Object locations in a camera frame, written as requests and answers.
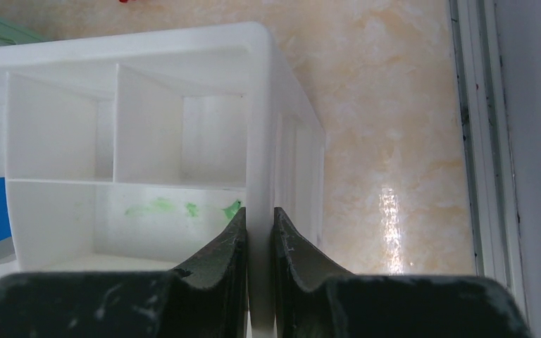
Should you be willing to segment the clear plastic drawer unit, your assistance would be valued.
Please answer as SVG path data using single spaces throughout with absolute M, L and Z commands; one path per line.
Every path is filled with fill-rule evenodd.
M 318 243 L 324 155 L 260 23 L 0 46 L 0 277 L 171 268 L 245 208 L 251 328 L 272 337 L 273 210 Z

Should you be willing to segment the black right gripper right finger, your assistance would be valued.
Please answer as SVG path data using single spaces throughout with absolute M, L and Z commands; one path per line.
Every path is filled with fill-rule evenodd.
M 279 337 L 530 337 L 510 293 L 468 275 L 356 275 L 274 210 Z

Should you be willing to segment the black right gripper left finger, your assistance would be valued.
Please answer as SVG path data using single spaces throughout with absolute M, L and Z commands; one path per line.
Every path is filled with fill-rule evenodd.
M 170 270 L 0 279 L 0 337 L 245 337 L 246 211 Z

